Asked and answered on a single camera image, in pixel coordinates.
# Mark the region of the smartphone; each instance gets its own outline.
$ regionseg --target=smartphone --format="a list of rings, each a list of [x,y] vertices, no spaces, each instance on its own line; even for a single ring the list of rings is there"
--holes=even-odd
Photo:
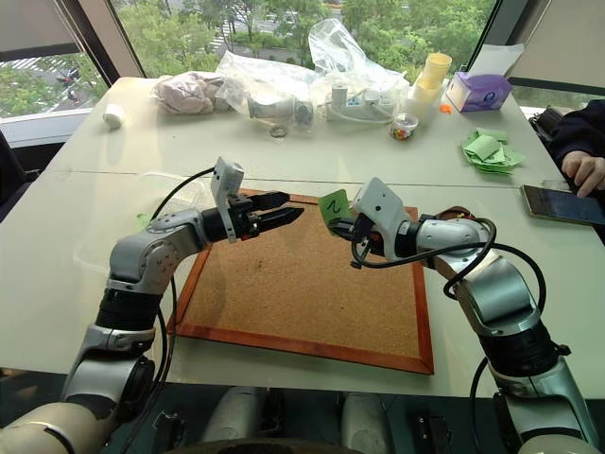
[[[580,199],[570,192],[521,186],[532,215],[589,225],[605,225],[605,210],[592,197]]]

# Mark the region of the white table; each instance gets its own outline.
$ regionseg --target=white table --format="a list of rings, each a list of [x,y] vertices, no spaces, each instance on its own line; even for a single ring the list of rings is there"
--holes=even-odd
[[[563,181],[512,96],[501,111],[437,113],[406,143],[390,138],[387,126],[323,120],[311,134],[275,139],[267,126],[239,113],[167,115],[150,96],[154,83],[118,80],[48,169],[192,175],[223,155],[260,180],[364,183],[378,176],[390,184],[497,187]],[[124,109],[124,128],[107,131],[101,115],[108,102]],[[507,131],[510,144],[527,156],[512,176],[480,173],[463,159],[459,145],[476,127]]]
[[[82,260],[109,256],[112,238],[134,229],[157,194],[134,175],[46,171],[0,224],[0,366],[66,373],[102,296],[104,270]],[[356,184],[245,181],[258,189],[320,196]],[[518,189],[396,185],[421,212],[462,204],[498,226],[498,240],[528,252],[548,283],[544,322],[553,339],[568,343],[568,361],[584,396],[604,398],[605,250],[591,228],[531,218]],[[177,274],[181,288],[191,260]],[[520,267],[535,288],[531,271]],[[443,280],[425,271],[435,374],[416,375],[325,358],[178,338],[170,380],[286,388],[464,396],[481,358],[474,332]],[[163,301],[164,313],[168,301]],[[479,395],[493,392],[485,377]]]

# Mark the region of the plastic bag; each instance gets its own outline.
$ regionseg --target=plastic bag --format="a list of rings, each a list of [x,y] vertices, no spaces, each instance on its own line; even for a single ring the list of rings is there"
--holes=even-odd
[[[152,95],[171,114],[209,114],[229,110],[229,104],[216,98],[223,78],[215,73],[189,71],[162,76]]]
[[[382,123],[398,114],[409,89],[405,75],[369,60],[338,19],[315,24],[309,47],[319,76],[312,87],[313,102],[326,107],[328,119]]]
[[[279,61],[251,59],[229,51],[216,73],[224,83],[216,93],[235,110],[274,125],[309,131],[313,124],[310,86],[313,71]]]

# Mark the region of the tissue box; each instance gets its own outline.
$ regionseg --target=tissue box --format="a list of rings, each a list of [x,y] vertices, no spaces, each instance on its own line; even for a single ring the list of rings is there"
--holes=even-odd
[[[500,109],[510,93],[510,84],[497,74],[468,76],[457,72],[445,92],[460,112]]]

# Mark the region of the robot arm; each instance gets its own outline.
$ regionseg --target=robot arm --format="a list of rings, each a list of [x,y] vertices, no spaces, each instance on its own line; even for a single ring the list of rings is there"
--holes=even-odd
[[[423,215],[412,221],[397,195],[376,178],[359,190],[353,209],[357,219],[338,219],[330,228],[353,242],[357,268],[372,265],[365,261],[369,252],[394,261],[475,244],[425,259],[426,267],[449,280],[479,255],[477,243],[488,240],[486,228],[472,218]],[[491,249],[453,290],[489,360],[499,390],[494,404],[501,435],[510,452],[548,434],[598,446],[595,425],[563,358],[569,349],[550,339],[520,272]]]
[[[258,236],[303,211],[269,211],[289,196],[238,194],[242,179],[239,165],[219,158],[211,184],[216,208],[161,216],[117,242],[96,320],[65,381],[62,401],[39,407],[2,430],[0,451],[98,452],[120,424],[140,413],[154,372],[144,353],[153,343],[162,296],[183,259],[222,239]]]

